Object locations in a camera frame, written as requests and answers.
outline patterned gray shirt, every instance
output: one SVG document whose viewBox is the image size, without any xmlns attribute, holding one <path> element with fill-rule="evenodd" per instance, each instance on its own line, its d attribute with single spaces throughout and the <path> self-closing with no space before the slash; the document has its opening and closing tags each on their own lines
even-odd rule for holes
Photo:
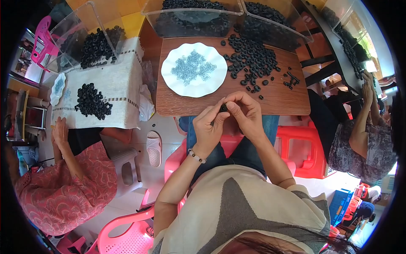
<svg viewBox="0 0 406 254">
<path fill-rule="evenodd" d="M 353 127 L 354 120 L 348 120 L 337 127 L 328 155 L 328 165 L 332 169 L 352 173 L 368 182 L 382 179 L 396 162 L 390 127 L 382 118 L 379 119 L 377 126 L 367 124 L 368 149 L 366 159 L 350 147 L 348 141 Z"/>
</svg>

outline white cloth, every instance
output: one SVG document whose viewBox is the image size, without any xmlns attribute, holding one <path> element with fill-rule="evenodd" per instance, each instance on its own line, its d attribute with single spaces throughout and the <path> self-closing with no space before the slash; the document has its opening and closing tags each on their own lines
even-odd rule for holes
<svg viewBox="0 0 406 254">
<path fill-rule="evenodd" d="M 379 187 L 378 185 L 368 188 L 368 198 L 371 199 L 371 203 L 378 199 L 380 193 L 381 187 Z"/>
<path fill-rule="evenodd" d="M 144 55 L 139 37 L 127 39 L 122 52 L 118 64 L 85 70 L 72 68 L 65 73 L 66 85 L 59 103 L 52 109 L 51 125 L 55 125 L 60 116 L 66 117 L 70 129 L 139 128 L 139 88 L 143 81 L 141 59 Z M 101 91 L 104 101 L 113 105 L 111 115 L 106 115 L 105 120 L 98 120 L 94 115 L 86 117 L 80 111 L 75 111 L 78 89 L 89 83 L 94 83 L 97 93 Z"/>
<path fill-rule="evenodd" d="M 219 166 L 199 178 L 176 219 L 155 236 L 149 253 L 216 254 L 238 235 L 252 231 L 319 253 L 324 243 L 295 226 L 328 235 L 324 193 L 311 198 L 302 185 L 283 189 L 248 167 Z"/>
</svg>

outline wooden table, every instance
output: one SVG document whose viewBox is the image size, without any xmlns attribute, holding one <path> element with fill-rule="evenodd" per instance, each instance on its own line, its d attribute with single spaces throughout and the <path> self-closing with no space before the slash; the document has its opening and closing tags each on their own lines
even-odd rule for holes
<svg viewBox="0 0 406 254">
<path fill-rule="evenodd" d="M 162 75 L 161 68 L 163 61 L 167 58 L 172 49 L 178 48 L 184 43 L 201 42 L 207 46 L 215 47 L 220 55 L 228 54 L 231 56 L 234 49 L 230 45 L 221 46 L 220 42 L 223 38 L 214 37 L 183 37 L 164 39 L 162 42 L 159 73 L 158 73 L 158 87 L 156 95 L 156 110 L 162 116 L 187 116 L 198 115 L 207 106 L 215 105 L 221 98 L 236 91 L 247 91 L 245 86 L 240 85 L 240 81 L 244 79 L 244 71 L 238 73 L 237 79 L 232 79 L 230 72 L 227 72 L 224 83 L 212 94 L 200 98 L 183 97 L 177 95 L 165 83 Z M 278 48 L 271 48 L 275 51 L 278 67 L 282 69 L 281 72 L 273 70 L 271 76 L 275 78 L 270 81 L 271 76 L 264 76 L 256 80 L 257 85 L 261 87 L 261 91 L 257 93 L 249 93 L 256 101 L 261 104 L 263 115 L 308 115 L 310 114 L 310 103 L 307 95 L 307 88 L 305 78 L 303 76 L 302 67 L 300 65 L 298 56 L 294 53 L 281 50 Z M 288 71 L 296 76 L 300 83 L 290 90 L 283 82 L 290 81 L 290 76 L 283 77 L 283 74 Z M 262 81 L 267 79 L 269 84 L 262 85 Z M 264 97 L 263 100 L 259 99 L 259 95 Z"/>
</svg>

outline woman's right hand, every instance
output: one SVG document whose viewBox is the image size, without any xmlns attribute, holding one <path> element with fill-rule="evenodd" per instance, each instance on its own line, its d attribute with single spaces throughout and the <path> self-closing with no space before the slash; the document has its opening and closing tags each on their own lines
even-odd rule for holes
<svg viewBox="0 0 406 254">
<path fill-rule="evenodd" d="M 54 129 L 52 130 L 52 136 L 55 140 L 55 143 L 60 146 L 68 141 L 68 126 L 66 125 L 66 118 L 60 118 L 56 120 Z"/>
<path fill-rule="evenodd" d="M 229 94 L 224 103 L 227 109 L 235 117 L 244 135 L 253 144 L 266 138 L 262 127 L 261 106 L 247 93 L 239 91 Z"/>
<path fill-rule="evenodd" d="M 364 98 L 364 104 L 366 104 L 367 107 L 371 107 L 372 102 L 373 102 L 373 97 L 374 97 L 374 92 L 372 91 L 371 81 L 369 78 L 365 79 L 365 83 L 362 85 L 362 95 Z"/>
</svg>

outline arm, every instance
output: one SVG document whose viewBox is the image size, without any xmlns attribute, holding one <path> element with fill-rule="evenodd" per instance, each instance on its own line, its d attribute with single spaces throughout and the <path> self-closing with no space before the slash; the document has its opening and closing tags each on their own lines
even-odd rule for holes
<svg viewBox="0 0 406 254">
<path fill-rule="evenodd" d="M 271 182 L 285 189 L 296 184 L 289 168 L 265 135 L 259 103 L 245 92 L 232 93 L 224 101 L 227 102 L 227 108 L 237 120 L 240 129 L 257 149 Z M 237 101 L 242 104 L 242 108 L 235 103 Z"/>
<path fill-rule="evenodd" d="M 192 151 L 201 159 L 206 159 L 219 143 L 223 133 L 223 122 L 230 116 L 228 112 L 218 113 L 223 100 L 215 106 L 207 107 L 200 115 L 193 119 L 197 142 Z M 155 202 L 154 236 L 168 228 L 177 216 L 177 206 L 196 173 L 200 162 L 188 155 L 180 167 L 172 173 L 160 191 Z"/>
<path fill-rule="evenodd" d="M 369 105 L 364 103 L 356 122 L 354 128 L 352 129 L 351 136 L 349 139 L 351 149 L 362 157 L 367 157 L 367 147 L 368 147 L 368 137 L 365 132 L 367 125 L 367 118 L 369 113 Z"/>
<path fill-rule="evenodd" d="M 58 117 L 52 134 L 55 138 L 55 143 L 58 145 L 60 153 L 65 159 L 66 165 L 68 166 L 71 176 L 77 176 L 80 180 L 83 180 L 83 170 L 81 169 L 78 161 L 72 153 L 71 147 L 68 143 L 68 126 L 66 125 L 66 118 L 61 119 Z"/>
<path fill-rule="evenodd" d="M 348 142 L 350 143 L 350 147 L 354 152 L 364 158 L 367 158 L 368 136 L 365 129 L 367 125 L 369 109 L 371 108 L 373 100 L 373 92 L 368 79 L 365 80 L 365 84 L 362 86 L 362 93 L 364 97 L 364 105 L 355 121 Z"/>
<path fill-rule="evenodd" d="M 51 143 L 52 143 L 52 148 L 54 150 L 54 160 L 55 160 L 55 164 L 57 164 L 60 160 L 62 160 L 62 153 L 59 150 L 58 145 L 55 142 L 55 138 L 54 138 L 54 132 L 52 130 L 51 132 Z"/>
<path fill-rule="evenodd" d="M 262 140 L 259 140 L 253 144 L 257 149 L 263 169 L 273 184 L 284 189 L 296 184 L 296 181 L 286 163 L 276 152 L 275 148 L 266 136 Z"/>
<path fill-rule="evenodd" d="M 78 161 L 72 153 L 71 147 L 69 146 L 68 141 L 65 141 L 59 145 L 59 149 L 63 158 L 65 159 L 66 165 L 68 166 L 71 176 L 77 176 L 80 180 L 83 180 L 83 170 L 80 167 Z"/>
<path fill-rule="evenodd" d="M 55 164 L 57 164 L 60 160 L 62 160 L 62 153 L 60 152 L 57 145 L 52 144 L 52 148 L 54 149 Z"/>
<path fill-rule="evenodd" d="M 161 189 L 155 201 L 154 236 L 157 236 L 163 229 L 168 228 L 175 220 L 177 206 L 185 196 L 199 166 L 200 162 L 188 155 Z"/>
<path fill-rule="evenodd" d="M 372 124 L 376 126 L 376 125 L 379 125 L 379 119 L 381 118 L 381 116 L 379 114 L 378 101 L 376 100 L 376 90 L 374 88 L 374 81 L 373 81 L 374 76 L 372 76 L 372 74 L 370 74 L 369 72 L 364 70 L 363 77 L 371 85 L 371 89 L 372 89 L 372 93 L 373 93 L 372 94 L 372 104 L 371 104 L 371 120 L 372 120 Z"/>
</svg>

